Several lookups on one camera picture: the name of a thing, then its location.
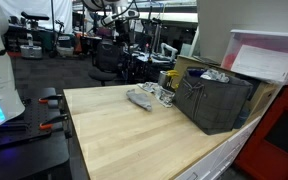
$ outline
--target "white cabinet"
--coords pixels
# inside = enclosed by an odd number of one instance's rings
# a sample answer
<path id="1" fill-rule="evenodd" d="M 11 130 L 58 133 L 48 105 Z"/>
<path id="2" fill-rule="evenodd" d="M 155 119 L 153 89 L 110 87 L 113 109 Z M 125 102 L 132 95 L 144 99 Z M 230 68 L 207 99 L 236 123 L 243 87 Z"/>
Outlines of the white cabinet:
<path id="1" fill-rule="evenodd" d="M 243 127 L 227 141 L 178 176 L 177 180 L 217 179 L 234 161 L 261 117 Z"/>

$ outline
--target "black mesh chair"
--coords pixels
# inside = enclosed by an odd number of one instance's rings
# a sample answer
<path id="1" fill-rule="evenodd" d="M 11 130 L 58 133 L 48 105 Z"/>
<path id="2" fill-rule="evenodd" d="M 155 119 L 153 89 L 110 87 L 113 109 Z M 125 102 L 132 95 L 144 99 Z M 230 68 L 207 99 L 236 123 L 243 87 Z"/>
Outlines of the black mesh chair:
<path id="1" fill-rule="evenodd" d="M 103 40 L 97 45 L 97 55 L 93 59 L 95 62 L 88 75 L 105 86 L 106 81 L 112 81 L 117 76 L 120 54 L 121 49 L 114 46 L 111 40 Z"/>

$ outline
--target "wooden tabletop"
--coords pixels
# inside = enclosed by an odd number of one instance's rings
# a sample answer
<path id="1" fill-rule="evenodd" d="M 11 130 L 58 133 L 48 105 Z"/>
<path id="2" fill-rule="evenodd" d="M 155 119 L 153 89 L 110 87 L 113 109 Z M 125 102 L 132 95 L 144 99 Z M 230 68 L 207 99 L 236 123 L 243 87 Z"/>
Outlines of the wooden tabletop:
<path id="1" fill-rule="evenodd" d="M 147 112 L 126 91 L 146 93 Z M 175 106 L 165 108 L 136 85 L 67 89 L 87 171 L 96 179 L 172 179 L 236 130 L 208 136 Z"/>

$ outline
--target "clear plastic container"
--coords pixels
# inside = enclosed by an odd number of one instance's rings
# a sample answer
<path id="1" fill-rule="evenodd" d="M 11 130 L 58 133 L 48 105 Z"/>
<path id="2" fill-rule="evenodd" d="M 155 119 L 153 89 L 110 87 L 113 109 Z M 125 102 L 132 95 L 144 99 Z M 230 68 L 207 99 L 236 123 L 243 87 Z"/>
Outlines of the clear plastic container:
<path id="1" fill-rule="evenodd" d="M 288 33 L 232 30 L 222 68 L 288 84 Z"/>

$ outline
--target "gray floor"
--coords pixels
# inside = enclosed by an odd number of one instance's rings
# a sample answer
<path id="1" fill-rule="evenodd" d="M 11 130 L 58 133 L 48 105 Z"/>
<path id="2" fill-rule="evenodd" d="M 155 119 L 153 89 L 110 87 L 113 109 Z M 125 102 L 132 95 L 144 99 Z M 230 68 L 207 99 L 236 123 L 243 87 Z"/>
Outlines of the gray floor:
<path id="1" fill-rule="evenodd" d="M 23 60 L 12 58 L 15 84 L 18 89 L 54 87 L 58 93 L 63 89 L 99 87 L 101 83 L 88 77 L 91 60 L 49 59 Z M 107 86 L 125 84 L 122 79 L 106 83 Z M 88 179 L 76 137 L 69 140 L 70 164 L 74 180 Z M 230 167 L 221 180 L 251 179 L 243 172 Z"/>

